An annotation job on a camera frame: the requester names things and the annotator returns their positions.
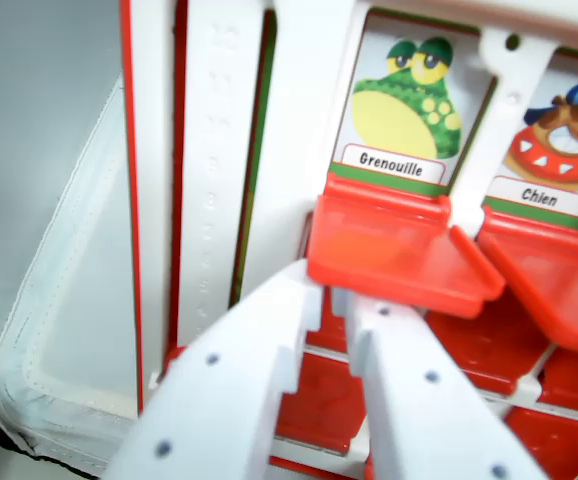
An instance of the brown dog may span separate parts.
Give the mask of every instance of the brown dog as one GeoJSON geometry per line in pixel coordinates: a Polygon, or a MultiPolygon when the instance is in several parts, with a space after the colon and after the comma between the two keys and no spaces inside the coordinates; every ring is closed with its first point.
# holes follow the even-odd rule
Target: brown dog
{"type": "Polygon", "coordinates": [[[516,135],[504,160],[523,179],[578,191],[578,90],[575,89],[578,85],[566,99],[556,96],[553,107],[527,112],[525,121],[529,126],[516,135]]]}

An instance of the white fabric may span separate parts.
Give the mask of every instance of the white fabric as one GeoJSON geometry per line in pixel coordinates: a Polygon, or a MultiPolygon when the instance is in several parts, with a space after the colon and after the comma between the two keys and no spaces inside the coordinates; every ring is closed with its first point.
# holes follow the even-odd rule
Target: white fabric
{"type": "Polygon", "coordinates": [[[99,475],[136,418],[122,87],[78,160],[0,338],[0,423],[99,475]]]}

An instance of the red edge strip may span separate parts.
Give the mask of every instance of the red edge strip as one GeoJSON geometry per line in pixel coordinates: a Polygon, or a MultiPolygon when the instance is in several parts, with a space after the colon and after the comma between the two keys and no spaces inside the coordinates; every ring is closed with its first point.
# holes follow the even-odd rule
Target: red edge strip
{"type": "Polygon", "coordinates": [[[133,257],[133,301],[136,321],[136,360],[138,372],[138,412],[142,412],[142,310],[140,304],[140,242],[138,222],[138,173],[136,170],[136,135],[133,112],[133,74],[131,63],[131,0],[120,0],[120,36],[125,88],[125,121],[127,128],[127,161],[131,202],[131,239],[133,257]]]}
{"type": "Polygon", "coordinates": [[[185,69],[187,65],[187,1],[176,6],[173,65],[173,208],[171,219],[171,289],[167,351],[178,345],[178,302],[180,299],[180,242],[182,234],[182,154],[185,131],[185,69]]]}
{"type": "Polygon", "coordinates": [[[310,475],[312,477],[321,478],[323,480],[348,480],[349,477],[338,475],[337,473],[326,472],[317,468],[308,467],[300,463],[294,463],[284,458],[269,457],[269,463],[275,467],[284,468],[293,472],[302,473],[303,475],[310,475]]]}

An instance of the gray wall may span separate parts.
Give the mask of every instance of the gray wall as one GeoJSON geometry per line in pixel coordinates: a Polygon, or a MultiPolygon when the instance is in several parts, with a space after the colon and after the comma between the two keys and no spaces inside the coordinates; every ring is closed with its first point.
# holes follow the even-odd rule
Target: gray wall
{"type": "Polygon", "coordinates": [[[0,0],[0,331],[120,74],[118,0],[0,0]]]}

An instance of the white plastic post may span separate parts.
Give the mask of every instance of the white plastic post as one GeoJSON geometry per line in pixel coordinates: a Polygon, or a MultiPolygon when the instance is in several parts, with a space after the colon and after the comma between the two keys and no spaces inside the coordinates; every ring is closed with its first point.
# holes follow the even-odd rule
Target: white plastic post
{"type": "Polygon", "coordinates": [[[178,345],[229,307],[264,8],[189,0],[178,345]]]}
{"type": "Polygon", "coordinates": [[[553,40],[523,36],[510,51],[505,42],[512,33],[491,27],[482,31],[480,56],[498,83],[449,194],[449,224],[472,238],[484,223],[481,205],[487,190],[558,46],[553,40]]]}
{"type": "MultiPolygon", "coordinates": [[[[331,157],[321,145],[349,48],[352,18],[368,4],[354,0],[275,0],[274,54],[242,294],[296,258],[318,185],[331,157]]],[[[362,33],[362,23],[355,38],[362,33]]]]}

